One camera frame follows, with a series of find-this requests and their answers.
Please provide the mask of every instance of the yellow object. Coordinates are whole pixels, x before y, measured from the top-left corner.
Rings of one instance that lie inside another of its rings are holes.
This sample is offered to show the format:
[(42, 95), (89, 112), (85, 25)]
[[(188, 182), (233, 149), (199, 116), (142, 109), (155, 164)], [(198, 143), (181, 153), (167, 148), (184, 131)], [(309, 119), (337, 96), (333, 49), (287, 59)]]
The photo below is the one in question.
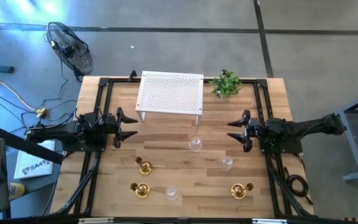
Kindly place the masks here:
[(45, 114), (47, 114), (47, 109), (42, 108), (42, 109), (40, 109), (40, 110), (36, 110), (35, 112), (37, 113), (37, 117), (38, 117), (38, 118), (41, 118), (42, 116), (44, 116)]
[(152, 170), (153, 170), (153, 166), (149, 162), (142, 162), (139, 166), (139, 172), (143, 175), (147, 175), (151, 173)]
[(31, 106), (29, 106), (27, 103), (25, 103), (25, 101), (13, 90), (11, 89), (11, 87), (9, 87), (7, 84), (3, 83), (0, 81), (0, 84), (5, 86), (8, 90), (10, 90), (13, 94), (16, 95), (16, 97), (20, 100), (20, 102), (22, 102), (24, 104), (24, 106), (28, 107), (28, 109), (35, 111), (34, 108), (32, 108)]
[(139, 198), (146, 198), (147, 196), (149, 196), (149, 193), (150, 187), (145, 183), (139, 184), (137, 186), (137, 189), (135, 190), (135, 194)]
[(25, 187), (18, 183), (7, 183), (9, 200), (17, 199), (24, 194)]
[(246, 188), (242, 184), (234, 184), (231, 187), (231, 195), (236, 199), (242, 199), (246, 196)]

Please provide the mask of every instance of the white perforated shelf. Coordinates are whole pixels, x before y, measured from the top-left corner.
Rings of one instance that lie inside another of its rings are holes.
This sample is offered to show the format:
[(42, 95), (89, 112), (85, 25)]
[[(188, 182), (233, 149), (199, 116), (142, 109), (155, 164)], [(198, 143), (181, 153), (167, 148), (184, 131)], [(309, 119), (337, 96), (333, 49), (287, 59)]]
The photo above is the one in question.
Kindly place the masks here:
[(136, 111), (203, 114), (204, 75), (142, 72)]

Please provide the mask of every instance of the butcher block tabletop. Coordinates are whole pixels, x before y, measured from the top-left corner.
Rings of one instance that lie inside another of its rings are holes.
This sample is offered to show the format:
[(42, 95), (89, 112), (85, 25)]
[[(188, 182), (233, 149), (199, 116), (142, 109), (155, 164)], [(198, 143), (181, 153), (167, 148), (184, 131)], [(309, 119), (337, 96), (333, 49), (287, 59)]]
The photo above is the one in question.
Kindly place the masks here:
[[(100, 78), (84, 77), (77, 114), (93, 112)], [(273, 115), (291, 120), (283, 79), (268, 78), (267, 83)], [(252, 117), (258, 117), (254, 87), (242, 84), (238, 95), (226, 99), (215, 97), (211, 91), (209, 84), (205, 83), (201, 126), (196, 126), (195, 117), (191, 115), (149, 113), (144, 123), (122, 125), (123, 131), (138, 133), (126, 139), (120, 149), (113, 147), (114, 135), (109, 135), (99, 165), (91, 214), (93, 217), (274, 216), (265, 157), (260, 153), (258, 140), (253, 139), (254, 148), (245, 153), (241, 144), (227, 135), (241, 133), (242, 128), (227, 126), (227, 123), (240, 119), (244, 110), (250, 110)], [(106, 92), (104, 90), (101, 105), (104, 105)], [(115, 83), (109, 112), (115, 114), (117, 107), (121, 107), (126, 116), (138, 119), (135, 111), (138, 92), (139, 83)], [(195, 136), (203, 144), (199, 152), (189, 150), (189, 140)], [(218, 164), (225, 156), (234, 159), (228, 171), (221, 170)], [(152, 164), (153, 170), (149, 175), (139, 172), (136, 157)], [(84, 152), (74, 152), (63, 161), (51, 212), (61, 208), (77, 188), (83, 158)], [(283, 164), (290, 174), (306, 178), (299, 158), (283, 154)], [(149, 196), (136, 197), (130, 189), (132, 183), (149, 185)], [(247, 183), (252, 183), (254, 190), (247, 191), (243, 199), (231, 195), (234, 184)], [(180, 195), (176, 200), (165, 197), (165, 189), (169, 185), (178, 186)], [(81, 211), (86, 204), (88, 187), (84, 191)], [(283, 197), (278, 186), (277, 193), (280, 208), (284, 211)], [(296, 199), (308, 212), (313, 213), (313, 207), (305, 198)]]

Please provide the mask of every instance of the standing fan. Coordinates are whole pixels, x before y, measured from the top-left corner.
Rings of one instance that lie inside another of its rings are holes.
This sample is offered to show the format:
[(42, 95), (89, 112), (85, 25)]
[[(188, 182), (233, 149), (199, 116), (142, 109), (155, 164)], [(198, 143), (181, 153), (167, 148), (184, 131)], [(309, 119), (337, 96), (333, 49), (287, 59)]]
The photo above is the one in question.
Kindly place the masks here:
[(83, 42), (66, 25), (60, 22), (50, 22), (47, 26), (48, 42), (55, 53), (79, 77), (89, 75), (93, 70), (93, 61), (88, 44)]

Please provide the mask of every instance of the potted plant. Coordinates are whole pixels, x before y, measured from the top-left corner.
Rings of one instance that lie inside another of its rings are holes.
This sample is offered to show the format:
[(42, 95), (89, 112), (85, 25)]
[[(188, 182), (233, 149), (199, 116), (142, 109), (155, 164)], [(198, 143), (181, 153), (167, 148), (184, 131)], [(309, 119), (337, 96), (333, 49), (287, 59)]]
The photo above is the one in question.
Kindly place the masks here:
[(214, 88), (211, 93), (214, 93), (218, 98), (227, 98), (231, 95), (239, 93), (240, 78), (233, 72), (222, 70), (219, 74), (219, 78), (214, 78), (209, 84)]

